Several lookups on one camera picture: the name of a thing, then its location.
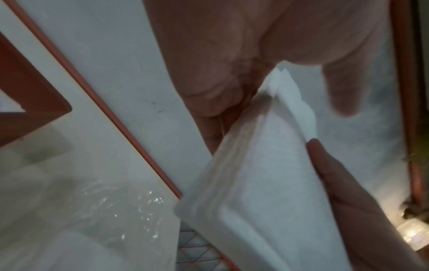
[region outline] folded paper napkin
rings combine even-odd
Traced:
[[[243,271],[350,271],[305,142],[315,116],[274,69],[185,193],[177,215]]]

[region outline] hand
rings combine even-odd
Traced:
[[[375,199],[344,166],[312,139],[308,154],[329,196],[338,229],[356,271],[427,270]]]
[[[332,106],[358,110],[387,0],[143,0],[177,92],[209,150],[282,60],[323,65]]]

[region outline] orange trim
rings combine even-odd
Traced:
[[[405,139],[408,154],[411,154],[418,136],[421,103],[410,1],[393,0],[391,2],[391,22],[404,118]],[[425,185],[421,166],[410,162],[408,168],[411,180],[412,200],[415,204],[421,205],[425,200]]]
[[[158,164],[147,153],[143,146],[118,119],[112,110],[106,105],[101,97],[94,91],[88,82],[79,74],[68,59],[60,52],[60,50],[50,41],[50,39],[40,30],[33,20],[25,13],[25,11],[14,0],[3,0],[3,2],[13,11],[13,13],[24,23],[24,25],[33,33],[33,35],[46,47],[51,55],[63,66],[70,76],[78,83],[78,85],[86,92],[86,94],[94,101],[94,103],[103,111],[110,119],[116,128],[124,135],[131,145],[140,153],[146,162],[159,175],[164,183],[171,189],[176,197],[181,198],[180,190],[173,184],[170,178],[162,171]]]

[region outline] white tissue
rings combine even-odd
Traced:
[[[315,136],[314,113],[275,69],[176,213],[243,271],[351,270],[307,155]]]

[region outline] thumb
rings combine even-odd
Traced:
[[[370,87],[370,67],[384,27],[385,21],[382,20],[356,49],[339,60],[323,65],[331,105],[345,117],[359,111],[362,97]]]
[[[310,140],[307,143],[307,151],[331,201],[381,211],[376,200],[338,160],[327,153],[319,140]]]

